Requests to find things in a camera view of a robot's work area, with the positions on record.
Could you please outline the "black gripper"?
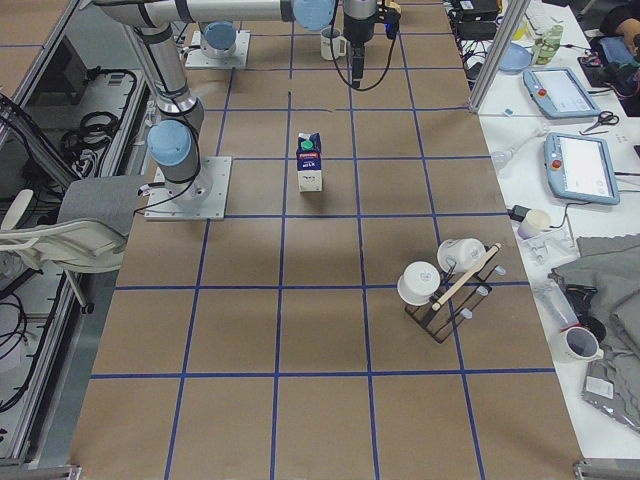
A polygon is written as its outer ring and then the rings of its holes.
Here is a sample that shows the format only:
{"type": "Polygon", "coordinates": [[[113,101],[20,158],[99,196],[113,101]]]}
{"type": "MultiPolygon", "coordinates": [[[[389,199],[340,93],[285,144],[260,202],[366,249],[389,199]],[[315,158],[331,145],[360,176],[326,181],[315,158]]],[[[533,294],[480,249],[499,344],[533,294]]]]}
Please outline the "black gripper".
{"type": "Polygon", "coordinates": [[[359,89],[364,74],[365,44],[373,37],[376,20],[375,0],[343,1],[344,37],[351,44],[351,85],[359,89]]]}

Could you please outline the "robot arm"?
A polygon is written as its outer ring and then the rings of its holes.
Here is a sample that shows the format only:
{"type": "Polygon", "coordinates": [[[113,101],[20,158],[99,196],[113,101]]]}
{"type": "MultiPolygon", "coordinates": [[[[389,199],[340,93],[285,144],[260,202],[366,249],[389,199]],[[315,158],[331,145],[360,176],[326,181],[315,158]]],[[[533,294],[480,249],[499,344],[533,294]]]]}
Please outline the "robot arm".
{"type": "Polygon", "coordinates": [[[172,199],[193,205],[206,198],[212,177],[202,171],[199,134],[204,106],[192,94],[171,33],[171,23],[231,25],[235,21],[296,22],[320,31],[335,22],[338,1],[96,1],[133,39],[138,60],[151,79],[161,121],[148,148],[172,199]]]}
{"type": "Polygon", "coordinates": [[[201,28],[201,49],[209,58],[224,58],[236,50],[237,30],[232,22],[214,21],[201,28]]]}

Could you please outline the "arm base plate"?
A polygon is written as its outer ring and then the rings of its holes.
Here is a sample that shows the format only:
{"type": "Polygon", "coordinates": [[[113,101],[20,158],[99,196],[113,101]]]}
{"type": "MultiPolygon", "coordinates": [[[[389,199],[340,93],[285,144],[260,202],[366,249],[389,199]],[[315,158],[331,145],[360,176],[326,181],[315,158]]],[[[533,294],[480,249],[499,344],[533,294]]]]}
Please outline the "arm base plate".
{"type": "Polygon", "coordinates": [[[193,33],[185,61],[187,69],[225,70],[246,68],[250,44],[250,32],[248,30],[238,31],[235,44],[227,50],[215,49],[205,40],[202,40],[201,37],[200,31],[193,33]]]}
{"type": "Polygon", "coordinates": [[[177,185],[166,183],[159,167],[154,181],[163,186],[154,188],[148,196],[144,217],[151,221],[223,220],[231,176],[231,156],[206,156],[200,159],[200,173],[189,189],[179,196],[177,185]]]}

